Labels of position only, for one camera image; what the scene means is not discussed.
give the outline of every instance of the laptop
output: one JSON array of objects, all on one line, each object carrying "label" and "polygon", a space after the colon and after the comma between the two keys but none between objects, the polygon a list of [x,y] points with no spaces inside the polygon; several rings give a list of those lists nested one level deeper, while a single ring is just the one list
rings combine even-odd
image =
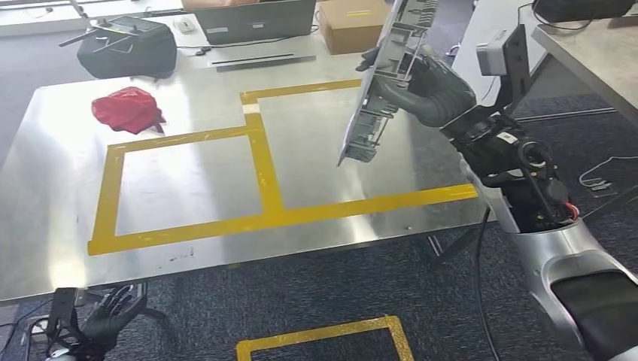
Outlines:
[{"label": "laptop", "polygon": [[316,2],[279,0],[193,13],[211,45],[241,43],[310,34]]}]

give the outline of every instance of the red rag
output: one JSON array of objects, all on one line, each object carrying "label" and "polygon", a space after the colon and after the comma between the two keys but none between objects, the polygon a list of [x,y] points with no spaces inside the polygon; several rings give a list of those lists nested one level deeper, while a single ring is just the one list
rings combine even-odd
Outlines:
[{"label": "red rag", "polygon": [[93,115],[116,132],[126,130],[138,134],[151,126],[162,132],[162,111],[155,98],[136,86],[94,100]]}]

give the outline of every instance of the black glove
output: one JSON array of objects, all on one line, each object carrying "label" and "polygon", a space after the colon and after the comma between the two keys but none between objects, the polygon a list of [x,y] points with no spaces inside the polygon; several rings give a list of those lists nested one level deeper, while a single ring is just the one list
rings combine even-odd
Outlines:
[{"label": "black glove", "polygon": [[120,331],[146,308],[146,296],[130,303],[131,289],[132,286],[124,286],[105,295],[84,323],[82,333],[92,343],[103,347],[105,353],[115,348]]},{"label": "black glove", "polygon": [[378,47],[373,47],[372,49],[366,50],[365,53],[361,54],[363,60],[361,60],[361,64],[355,68],[356,71],[366,71],[370,69],[371,66],[375,64],[375,60],[378,55]]},{"label": "black glove", "polygon": [[[361,54],[363,60],[357,71],[366,71],[374,65],[379,48]],[[472,88],[445,62],[432,54],[408,50],[401,60],[400,69],[410,69],[407,89],[386,77],[375,77],[370,92],[381,96],[398,108],[414,114],[418,121],[429,127],[444,126],[476,104]]]}]

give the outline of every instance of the yellow tape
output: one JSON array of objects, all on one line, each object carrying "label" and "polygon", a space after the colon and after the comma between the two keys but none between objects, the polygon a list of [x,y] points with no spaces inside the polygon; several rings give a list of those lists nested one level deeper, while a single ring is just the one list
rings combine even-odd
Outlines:
[{"label": "yellow tape", "polygon": [[370,15],[372,12],[370,10],[361,10],[361,11],[349,11],[345,13],[347,17],[360,17],[361,15]]},{"label": "yellow tape", "polygon": [[354,333],[374,331],[376,329],[389,329],[401,361],[414,361],[408,345],[406,335],[403,333],[401,322],[397,316],[384,316],[371,320],[343,323],[335,326],[321,327],[319,329],[307,329],[291,332],[283,335],[244,340],[237,343],[237,361],[251,361],[251,352],[268,350],[276,347],[300,344],[303,342],[324,340]]},{"label": "yellow tape", "polygon": [[251,142],[253,153],[253,163],[257,173],[257,183],[259,184],[261,205],[264,214],[272,214],[284,210],[284,203],[279,193],[277,176],[275,175],[275,165],[272,163],[270,148],[266,139],[266,130],[259,113],[245,114],[248,139]]},{"label": "yellow tape", "polygon": [[272,88],[265,90],[256,90],[253,92],[244,92],[239,96],[242,104],[256,104],[257,99],[272,98],[275,96],[291,96],[295,94],[304,94],[312,92],[322,92],[324,90],[356,88],[361,85],[361,79],[330,81],[328,83],[317,83],[308,85],[285,86],[282,88]]},{"label": "yellow tape", "polygon": [[117,206],[120,204],[120,185],[124,167],[124,149],[109,147],[106,151],[104,174],[98,198],[96,223],[93,239],[109,238],[115,235]]},{"label": "yellow tape", "polygon": [[271,214],[259,214],[180,226],[168,229],[118,235],[111,238],[95,238],[89,242],[89,254],[102,254],[120,250],[134,250],[137,248],[170,244],[193,239],[232,235],[260,229],[292,226],[300,223],[331,220],[335,218],[356,216],[359,214],[394,211],[399,208],[436,203],[452,202],[476,197],[474,188],[469,184],[452,187],[421,190],[418,192],[401,193],[391,196],[380,196],[373,199],[362,199],[329,205],[315,205],[305,208],[284,209]]},{"label": "yellow tape", "polygon": [[[394,211],[399,208],[433,205],[476,197],[475,190],[470,184],[461,184],[434,190],[421,190],[390,196],[379,196],[373,199],[362,199],[352,202],[285,209],[257,99],[331,89],[344,89],[359,85],[360,80],[341,80],[329,83],[288,86],[246,92],[240,95],[242,98],[244,118],[246,120],[245,126],[215,129],[185,135],[173,135],[170,137],[133,141],[109,146],[105,162],[105,171],[102,177],[102,188],[100,189],[93,239],[88,243],[89,255],[134,250],[142,247],[151,247],[180,241],[292,226],[300,223],[350,217],[359,214]],[[263,209],[262,214],[170,229],[158,229],[128,235],[115,235],[124,155],[127,152],[244,135],[248,136],[251,144],[251,152],[255,172],[257,173]]]}]

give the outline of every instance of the cable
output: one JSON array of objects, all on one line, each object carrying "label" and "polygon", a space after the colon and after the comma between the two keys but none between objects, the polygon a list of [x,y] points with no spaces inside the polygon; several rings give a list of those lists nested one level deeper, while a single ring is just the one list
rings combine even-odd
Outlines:
[{"label": "cable", "polygon": [[25,314],[24,316],[20,317],[14,324],[13,328],[11,328],[11,332],[9,332],[9,337],[7,338],[7,342],[5,343],[5,346],[2,348],[2,350],[0,350],[0,355],[2,355],[7,348],[9,347],[9,344],[11,343],[11,339],[14,337],[15,333],[16,333],[16,328],[18,326],[18,324],[20,322],[22,322],[22,320],[24,320],[25,318],[29,317],[30,315],[34,314],[37,310],[39,310],[40,308],[43,308],[46,304],[51,303],[51,301],[53,300],[48,300],[44,303],[42,303],[41,305],[39,305],[38,307],[34,308],[32,311],[28,312],[27,314]]},{"label": "cable", "polygon": [[570,213],[572,214],[571,216],[572,220],[577,220],[578,216],[580,215],[580,210],[578,209],[578,207],[576,207],[575,205],[569,202],[565,203],[565,207],[567,207],[570,210]]},{"label": "cable", "polygon": [[494,346],[494,337],[492,336],[492,332],[490,331],[490,327],[488,325],[488,320],[485,316],[485,310],[483,309],[483,295],[481,292],[481,245],[483,243],[483,234],[485,233],[485,228],[488,225],[488,218],[490,217],[491,209],[488,207],[485,209],[485,213],[483,214],[483,220],[481,221],[481,228],[478,231],[478,235],[476,236],[476,253],[474,253],[474,264],[476,267],[476,301],[478,303],[478,315],[481,318],[481,325],[483,325],[483,331],[485,332],[485,337],[488,339],[488,344],[490,345],[490,351],[492,356],[494,357],[494,361],[500,361],[499,354],[497,352],[496,347]]},{"label": "cable", "polygon": [[540,17],[538,16],[538,14],[536,13],[536,8],[538,7],[539,2],[540,2],[540,0],[536,0],[536,4],[534,4],[532,6],[532,14],[534,14],[534,17],[536,18],[536,20],[538,20],[539,23],[541,23],[543,25],[547,25],[547,26],[549,26],[551,28],[554,28],[554,29],[560,29],[560,30],[583,30],[584,28],[588,27],[594,21],[594,18],[596,17],[596,13],[598,12],[598,11],[595,11],[591,15],[591,19],[587,20],[587,22],[584,25],[579,26],[578,28],[565,28],[563,26],[552,25],[550,23],[547,23],[544,20],[541,20]]},{"label": "cable", "polygon": [[488,91],[485,92],[485,95],[483,96],[483,98],[481,98],[481,102],[483,102],[485,100],[485,98],[487,98],[490,95],[490,92],[492,91],[492,87],[494,86],[494,82],[497,80],[497,76],[492,77],[492,82],[490,83],[490,87],[488,88]]},{"label": "cable", "polygon": [[24,361],[29,361],[29,357],[31,356],[31,339],[33,334],[33,329],[35,325],[41,323],[42,321],[48,321],[49,317],[38,318],[34,323],[30,324],[26,329],[26,350],[24,352]]},{"label": "cable", "polygon": [[521,25],[521,9],[522,9],[522,8],[525,8],[525,7],[527,7],[527,6],[530,6],[530,5],[532,5],[532,4],[533,4],[533,3],[531,3],[531,2],[530,2],[530,3],[527,3],[527,4],[525,4],[525,5],[521,5],[521,6],[519,6],[519,7],[518,7],[518,9],[517,9],[517,12],[518,12],[518,23],[516,24],[516,26]]},{"label": "cable", "polygon": [[[319,25],[312,25],[312,30],[310,31],[310,34],[316,32],[319,29]],[[264,41],[255,41],[252,43],[242,43],[242,44],[231,44],[231,45],[204,45],[201,47],[178,47],[178,49],[224,49],[227,47],[247,47],[250,45],[257,45],[257,44],[271,44],[271,43],[277,43],[279,41],[283,41],[283,40],[288,40],[288,39],[292,39],[292,38],[298,38],[299,36],[303,36],[303,35],[294,35],[294,36],[288,36],[286,38],[279,38],[279,39],[274,39],[274,40],[264,40]]]},{"label": "cable", "polygon": [[620,159],[620,160],[638,159],[638,156],[611,156],[606,161],[598,163],[597,165],[595,165],[594,167],[590,168],[585,173],[581,174],[580,177],[579,177],[579,183],[582,186],[587,187],[587,188],[593,188],[593,187],[597,187],[597,186],[601,186],[601,185],[605,184],[605,181],[603,181],[602,183],[596,183],[596,184],[585,184],[585,182],[592,182],[596,178],[594,178],[594,179],[584,179],[584,178],[585,178],[585,176],[587,174],[590,174],[591,172],[593,172],[596,169],[602,167],[603,165],[613,161],[614,159]]},{"label": "cable", "polygon": [[[516,24],[516,26],[518,27],[519,25],[521,25],[521,9],[525,8],[526,6],[530,6],[532,5],[532,3],[527,3],[525,5],[521,5],[518,7],[518,9],[516,10],[518,12],[518,22]],[[481,102],[483,102],[491,93],[492,88],[494,87],[494,82],[497,80],[498,76],[494,76],[492,77],[492,82],[490,83],[490,87],[488,88],[488,91],[485,93],[485,95],[483,96],[483,98],[481,98]]]},{"label": "cable", "polygon": [[53,13],[53,8],[51,8],[51,7],[46,7],[46,8],[44,9],[44,11],[45,11],[45,12],[44,12],[44,14],[40,14],[40,15],[36,15],[36,16],[31,15],[31,14],[29,13],[29,10],[28,10],[28,9],[27,9],[27,10],[23,10],[23,13],[24,13],[24,14],[26,14],[26,16],[28,16],[28,17],[32,18],[32,19],[40,19],[41,17],[45,17],[45,16],[47,16],[48,14]]}]

